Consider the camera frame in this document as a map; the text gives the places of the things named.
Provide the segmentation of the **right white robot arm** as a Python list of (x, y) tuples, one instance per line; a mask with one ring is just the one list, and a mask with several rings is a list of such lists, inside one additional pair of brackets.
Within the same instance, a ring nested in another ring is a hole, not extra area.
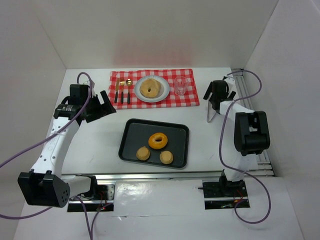
[[(219, 190), (223, 196), (231, 197), (245, 186), (245, 172), (251, 164), (256, 164), (256, 156), (270, 147), (270, 133), (267, 115), (264, 111), (246, 108), (230, 92), (224, 80), (210, 82), (203, 99), (208, 101), (208, 108), (224, 116), (219, 140), (218, 154), (224, 169), (219, 177)], [(227, 121), (233, 123), (233, 143), (236, 157), (229, 163), (223, 161), (222, 143)]]

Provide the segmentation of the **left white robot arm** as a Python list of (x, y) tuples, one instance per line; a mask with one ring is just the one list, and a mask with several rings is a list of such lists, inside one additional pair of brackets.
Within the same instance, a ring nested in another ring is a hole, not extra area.
[(89, 93), (88, 85), (72, 84), (69, 95), (56, 107), (50, 140), (29, 172), (21, 172), (18, 185), (28, 205), (63, 208), (78, 195), (89, 199), (98, 196), (97, 179), (89, 174), (76, 174), (62, 180), (62, 167), (73, 137), (83, 121), (98, 120), (116, 112), (106, 91), (101, 91), (103, 103)]

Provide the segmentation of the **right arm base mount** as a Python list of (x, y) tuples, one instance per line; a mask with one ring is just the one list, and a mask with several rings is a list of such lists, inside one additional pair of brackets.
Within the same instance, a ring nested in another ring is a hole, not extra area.
[(205, 181), (198, 188), (203, 192), (206, 210), (249, 208), (250, 202), (246, 184), (243, 180), (228, 181), (222, 175), (218, 181)]

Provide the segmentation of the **plain beige bagel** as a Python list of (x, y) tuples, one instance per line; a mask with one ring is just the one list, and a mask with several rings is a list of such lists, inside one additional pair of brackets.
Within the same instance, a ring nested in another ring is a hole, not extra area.
[(155, 98), (161, 90), (161, 84), (154, 78), (148, 78), (142, 82), (140, 93), (146, 98)]

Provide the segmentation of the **metal tongs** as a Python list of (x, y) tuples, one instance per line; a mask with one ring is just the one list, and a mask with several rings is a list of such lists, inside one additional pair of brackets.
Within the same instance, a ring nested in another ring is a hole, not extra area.
[(214, 119), (215, 115), (219, 114), (220, 110), (219, 109), (214, 109), (213, 104), (208, 101), (207, 104), (207, 114), (206, 114), (206, 122), (211, 123), (212, 120)]

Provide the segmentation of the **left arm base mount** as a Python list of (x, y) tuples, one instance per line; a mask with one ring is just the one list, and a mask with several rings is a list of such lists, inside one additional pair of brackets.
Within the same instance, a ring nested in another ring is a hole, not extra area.
[(64, 180), (70, 187), (67, 211), (112, 212), (115, 184), (99, 184), (96, 176), (77, 174)]

